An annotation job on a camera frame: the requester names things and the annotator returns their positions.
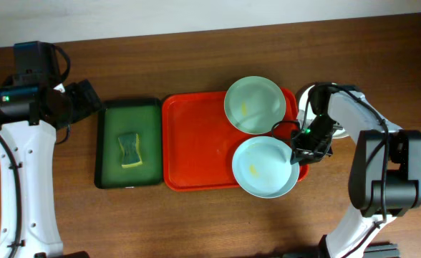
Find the green and yellow sponge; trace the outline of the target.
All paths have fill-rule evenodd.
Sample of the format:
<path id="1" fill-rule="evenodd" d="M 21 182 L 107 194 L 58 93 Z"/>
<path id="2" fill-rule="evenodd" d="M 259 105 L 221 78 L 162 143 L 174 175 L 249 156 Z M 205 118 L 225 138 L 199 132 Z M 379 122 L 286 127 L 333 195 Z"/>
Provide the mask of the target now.
<path id="1" fill-rule="evenodd" d="M 127 133 L 118 137 L 122 151 L 123 168 L 133 168 L 143 164 L 140 155 L 140 137 L 137 133 Z"/>

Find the light blue plate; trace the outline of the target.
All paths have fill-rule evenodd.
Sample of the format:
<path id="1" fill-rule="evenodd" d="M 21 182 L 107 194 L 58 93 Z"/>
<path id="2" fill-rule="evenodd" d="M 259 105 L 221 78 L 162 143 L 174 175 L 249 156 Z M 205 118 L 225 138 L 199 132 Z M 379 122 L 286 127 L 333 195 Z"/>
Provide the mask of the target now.
<path id="1" fill-rule="evenodd" d="M 257 136 L 244 141 L 232 158 L 238 185 L 249 194 L 274 199 L 290 192 L 299 179 L 300 167 L 292 163 L 292 149 L 283 141 Z"/>

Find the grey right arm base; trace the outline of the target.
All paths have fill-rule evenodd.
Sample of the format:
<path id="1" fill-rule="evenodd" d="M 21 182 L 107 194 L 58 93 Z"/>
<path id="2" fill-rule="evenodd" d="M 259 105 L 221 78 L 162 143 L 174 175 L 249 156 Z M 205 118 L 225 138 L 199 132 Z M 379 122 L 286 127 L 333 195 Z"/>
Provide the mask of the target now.
<path id="1" fill-rule="evenodd" d="M 368 246 L 363 258 L 400 258 L 400 251 L 397 244 Z"/>

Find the white plate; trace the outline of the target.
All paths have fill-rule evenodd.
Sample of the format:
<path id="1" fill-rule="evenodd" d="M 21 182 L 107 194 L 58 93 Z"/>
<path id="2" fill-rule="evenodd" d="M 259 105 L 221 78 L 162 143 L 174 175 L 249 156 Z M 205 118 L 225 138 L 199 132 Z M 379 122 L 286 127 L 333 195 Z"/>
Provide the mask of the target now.
<path id="1" fill-rule="evenodd" d="M 306 105 L 306 101 L 308 100 L 309 91 L 316 85 L 316 82 L 310 86 L 305 86 L 301 88 L 295 95 L 297 106 L 298 106 L 298 113 L 296 119 L 300 122 L 300 125 L 303 125 L 303 121 L 305 120 L 305 127 L 309 127 L 310 124 L 315 119 L 316 115 L 312 111 L 310 105 Z M 343 128 L 338 128 L 334 131 L 332 138 L 333 139 L 340 139 L 348 137 L 349 134 Z"/>

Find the light green plate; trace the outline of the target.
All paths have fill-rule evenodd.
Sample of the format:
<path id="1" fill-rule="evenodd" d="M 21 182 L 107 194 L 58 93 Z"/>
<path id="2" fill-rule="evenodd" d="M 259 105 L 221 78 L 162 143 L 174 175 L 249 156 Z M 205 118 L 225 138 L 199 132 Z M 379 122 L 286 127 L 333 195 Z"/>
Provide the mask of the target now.
<path id="1" fill-rule="evenodd" d="M 224 97 L 224 112 L 232 126 L 241 132 L 261 135 L 271 130 L 286 114 L 281 88 L 260 76 L 234 82 Z"/>

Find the green tray with black rim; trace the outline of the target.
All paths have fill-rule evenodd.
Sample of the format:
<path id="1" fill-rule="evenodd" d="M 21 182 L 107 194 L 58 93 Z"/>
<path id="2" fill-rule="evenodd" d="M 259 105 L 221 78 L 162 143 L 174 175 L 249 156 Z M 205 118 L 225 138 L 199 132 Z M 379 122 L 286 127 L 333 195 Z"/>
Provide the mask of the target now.
<path id="1" fill-rule="evenodd" d="M 161 101 L 107 101 L 98 114 L 95 186 L 133 188 L 162 181 Z"/>

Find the red plastic tray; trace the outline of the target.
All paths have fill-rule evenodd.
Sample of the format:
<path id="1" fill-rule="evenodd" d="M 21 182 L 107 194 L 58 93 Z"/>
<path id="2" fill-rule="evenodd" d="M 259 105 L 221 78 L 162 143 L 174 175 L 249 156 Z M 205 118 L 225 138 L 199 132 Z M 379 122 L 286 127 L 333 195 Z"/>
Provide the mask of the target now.
<path id="1" fill-rule="evenodd" d="M 238 188 L 232 160 L 252 135 L 226 117 L 225 91 L 171 95 L 162 106 L 163 178 L 174 191 Z"/>

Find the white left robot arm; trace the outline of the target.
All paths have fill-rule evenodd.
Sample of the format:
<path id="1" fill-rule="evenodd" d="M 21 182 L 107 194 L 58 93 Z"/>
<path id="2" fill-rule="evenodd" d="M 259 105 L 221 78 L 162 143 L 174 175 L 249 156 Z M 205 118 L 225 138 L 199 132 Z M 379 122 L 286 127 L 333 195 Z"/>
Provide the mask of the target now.
<path id="1" fill-rule="evenodd" d="M 54 210 L 57 131 L 97 112 L 87 80 L 0 88 L 0 257 L 64 257 Z"/>

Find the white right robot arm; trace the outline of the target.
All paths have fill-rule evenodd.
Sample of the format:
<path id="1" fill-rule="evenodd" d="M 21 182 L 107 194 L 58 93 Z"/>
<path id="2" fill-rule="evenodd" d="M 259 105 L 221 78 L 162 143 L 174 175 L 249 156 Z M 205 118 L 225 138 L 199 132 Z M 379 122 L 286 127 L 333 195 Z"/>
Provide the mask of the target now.
<path id="1" fill-rule="evenodd" d="M 330 156 L 337 130 L 356 144 L 348 181 L 351 203 L 315 255 L 363 257 L 386 225 L 421 205 L 421 132 L 388 121 L 358 87 L 333 82 L 317 82 L 301 93 L 298 119 L 291 163 L 302 166 Z"/>

